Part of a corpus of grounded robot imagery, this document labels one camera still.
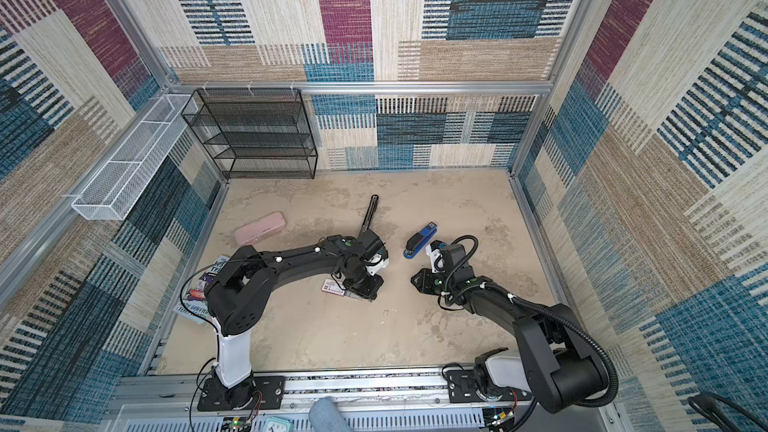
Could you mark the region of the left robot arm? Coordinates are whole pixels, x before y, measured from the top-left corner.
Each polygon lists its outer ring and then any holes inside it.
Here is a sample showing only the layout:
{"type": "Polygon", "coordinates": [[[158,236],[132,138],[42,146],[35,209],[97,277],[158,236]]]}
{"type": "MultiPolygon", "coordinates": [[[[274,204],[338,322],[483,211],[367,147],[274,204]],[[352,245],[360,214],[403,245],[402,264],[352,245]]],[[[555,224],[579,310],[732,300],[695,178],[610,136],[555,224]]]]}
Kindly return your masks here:
{"type": "Polygon", "coordinates": [[[262,318],[273,291],[317,275],[331,275],[341,287],[373,301],[389,265],[382,239],[367,230],[358,237],[332,235],[315,245],[259,252],[239,248],[206,285],[204,296],[217,333],[215,377],[227,390],[252,375],[250,330],[262,318]]]}

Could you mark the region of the pink pencil case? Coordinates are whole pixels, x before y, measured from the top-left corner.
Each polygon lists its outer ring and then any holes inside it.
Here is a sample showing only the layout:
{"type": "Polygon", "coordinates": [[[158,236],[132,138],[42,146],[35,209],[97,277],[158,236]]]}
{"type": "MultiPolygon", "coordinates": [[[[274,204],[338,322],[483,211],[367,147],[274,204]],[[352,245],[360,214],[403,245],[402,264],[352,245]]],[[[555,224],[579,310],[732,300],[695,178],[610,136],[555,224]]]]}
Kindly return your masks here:
{"type": "Polygon", "coordinates": [[[287,226],[284,215],[275,211],[256,221],[241,226],[234,232],[234,239],[239,246],[254,245],[264,239],[277,235],[287,226]]]}

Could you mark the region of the teal electronics box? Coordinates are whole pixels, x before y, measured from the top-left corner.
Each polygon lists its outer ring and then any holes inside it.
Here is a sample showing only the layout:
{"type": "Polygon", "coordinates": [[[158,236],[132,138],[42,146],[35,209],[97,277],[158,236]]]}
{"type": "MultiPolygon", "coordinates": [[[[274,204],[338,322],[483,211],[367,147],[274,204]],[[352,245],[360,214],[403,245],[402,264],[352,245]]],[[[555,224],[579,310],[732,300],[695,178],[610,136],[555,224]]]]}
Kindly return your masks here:
{"type": "Polygon", "coordinates": [[[292,432],[293,424],[288,419],[270,416],[264,421],[261,431],[262,432],[292,432]]]}

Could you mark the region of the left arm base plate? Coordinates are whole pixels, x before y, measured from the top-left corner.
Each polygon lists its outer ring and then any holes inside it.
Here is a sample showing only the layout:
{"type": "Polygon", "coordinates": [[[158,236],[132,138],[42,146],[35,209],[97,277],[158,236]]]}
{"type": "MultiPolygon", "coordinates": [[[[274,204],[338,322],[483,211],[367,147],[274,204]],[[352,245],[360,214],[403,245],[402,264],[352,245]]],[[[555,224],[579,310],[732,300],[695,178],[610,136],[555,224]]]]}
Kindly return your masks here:
{"type": "Polygon", "coordinates": [[[216,375],[202,385],[198,412],[277,410],[281,407],[284,376],[251,376],[232,388],[225,387],[216,375]]]}

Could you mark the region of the red white staple box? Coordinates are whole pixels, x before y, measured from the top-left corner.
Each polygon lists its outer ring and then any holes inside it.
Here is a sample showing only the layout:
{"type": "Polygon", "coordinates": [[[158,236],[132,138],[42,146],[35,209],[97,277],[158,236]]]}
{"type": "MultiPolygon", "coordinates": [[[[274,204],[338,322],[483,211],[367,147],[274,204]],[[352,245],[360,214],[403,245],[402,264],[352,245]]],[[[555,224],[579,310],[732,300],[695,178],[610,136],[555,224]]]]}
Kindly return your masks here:
{"type": "Polygon", "coordinates": [[[347,291],[344,290],[335,280],[332,278],[325,279],[322,285],[322,291],[328,294],[344,297],[347,295],[347,291]]]}

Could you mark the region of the black mesh shelf rack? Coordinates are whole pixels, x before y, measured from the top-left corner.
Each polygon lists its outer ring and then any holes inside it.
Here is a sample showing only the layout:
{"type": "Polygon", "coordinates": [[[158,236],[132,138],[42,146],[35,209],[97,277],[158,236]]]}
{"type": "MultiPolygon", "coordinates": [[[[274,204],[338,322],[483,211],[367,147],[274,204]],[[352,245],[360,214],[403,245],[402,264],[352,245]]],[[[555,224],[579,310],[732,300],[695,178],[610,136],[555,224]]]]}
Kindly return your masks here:
{"type": "Polygon", "coordinates": [[[317,145],[291,88],[198,88],[181,117],[227,180],[312,179],[317,145]]]}

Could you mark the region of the black stapler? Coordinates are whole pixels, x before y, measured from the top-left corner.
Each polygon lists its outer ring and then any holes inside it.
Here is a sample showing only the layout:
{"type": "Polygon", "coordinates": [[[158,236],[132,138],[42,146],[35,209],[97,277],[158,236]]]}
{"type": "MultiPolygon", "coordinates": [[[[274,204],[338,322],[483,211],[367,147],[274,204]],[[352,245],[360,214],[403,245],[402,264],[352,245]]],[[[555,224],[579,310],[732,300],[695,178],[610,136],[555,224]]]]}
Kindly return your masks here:
{"type": "Polygon", "coordinates": [[[364,215],[364,219],[361,224],[359,234],[363,234],[370,229],[374,215],[378,208],[378,203],[379,203],[379,196],[377,194],[373,194],[370,197],[370,201],[369,201],[366,213],[364,215]]]}

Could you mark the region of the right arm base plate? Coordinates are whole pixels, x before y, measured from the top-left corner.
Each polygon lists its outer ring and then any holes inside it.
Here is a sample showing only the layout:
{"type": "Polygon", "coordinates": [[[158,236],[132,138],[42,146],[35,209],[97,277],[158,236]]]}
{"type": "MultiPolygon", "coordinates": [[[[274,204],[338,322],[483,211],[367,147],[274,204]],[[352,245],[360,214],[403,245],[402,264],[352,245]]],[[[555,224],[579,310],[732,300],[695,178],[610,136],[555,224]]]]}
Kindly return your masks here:
{"type": "Polygon", "coordinates": [[[441,376],[447,383],[449,401],[451,403],[487,402],[501,403],[530,402],[533,395],[529,391],[514,387],[488,388],[487,392],[480,390],[478,381],[472,371],[460,368],[457,364],[448,364],[441,369],[441,376]]]}

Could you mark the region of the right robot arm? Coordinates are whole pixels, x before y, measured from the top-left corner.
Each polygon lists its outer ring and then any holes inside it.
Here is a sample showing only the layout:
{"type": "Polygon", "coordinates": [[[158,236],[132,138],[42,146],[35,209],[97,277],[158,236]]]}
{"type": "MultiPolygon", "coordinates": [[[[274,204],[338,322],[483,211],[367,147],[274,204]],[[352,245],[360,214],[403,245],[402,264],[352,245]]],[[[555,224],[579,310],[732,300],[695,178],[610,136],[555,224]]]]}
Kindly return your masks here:
{"type": "Polygon", "coordinates": [[[512,334],[522,375],[546,411],[599,408],[613,402],[619,389],[616,367],[569,307],[525,300],[492,279],[475,275],[471,254],[459,243],[436,240],[425,250],[430,267],[411,278],[414,287],[435,296],[446,310],[465,310],[512,334]]]}

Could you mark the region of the grey rounded object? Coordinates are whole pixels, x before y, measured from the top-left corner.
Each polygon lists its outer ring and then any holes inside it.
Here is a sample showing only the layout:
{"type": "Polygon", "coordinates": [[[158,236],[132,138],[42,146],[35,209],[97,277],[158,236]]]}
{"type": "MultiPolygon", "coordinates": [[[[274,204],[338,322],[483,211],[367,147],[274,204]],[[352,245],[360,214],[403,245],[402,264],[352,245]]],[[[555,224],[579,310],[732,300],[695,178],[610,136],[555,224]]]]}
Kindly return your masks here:
{"type": "Polygon", "coordinates": [[[316,401],[310,408],[308,418],[315,432],[352,432],[351,426],[330,397],[316,401]]]}

